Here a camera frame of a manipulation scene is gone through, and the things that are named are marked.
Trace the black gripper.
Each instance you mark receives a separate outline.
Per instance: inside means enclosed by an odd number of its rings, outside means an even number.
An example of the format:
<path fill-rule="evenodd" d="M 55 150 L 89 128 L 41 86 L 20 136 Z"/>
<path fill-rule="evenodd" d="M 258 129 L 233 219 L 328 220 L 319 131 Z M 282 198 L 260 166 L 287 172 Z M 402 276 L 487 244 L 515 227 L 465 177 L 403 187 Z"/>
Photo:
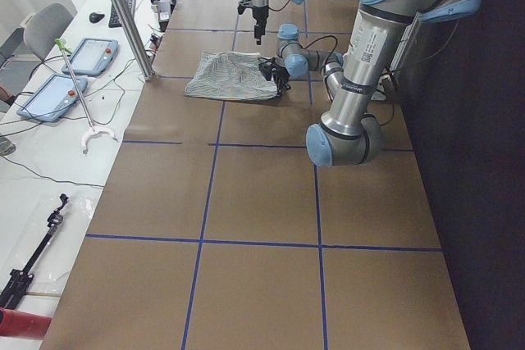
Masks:
<path fill-rule="evenodd" d="M 283 95 L 290 90 L 290 75 L 285 67 L 275 65 L 272 67 L 273 80 L 276 84 L 276 95 Z"/>
<path fill-rule="evenodd" d="M 265 26 L 267 24 L 267 8 L 255 7 L 253 9 L 253 18 L 256 20 L 253 33 L 257 45 L 262 44 L 262 38 L 265 35 Z"/>

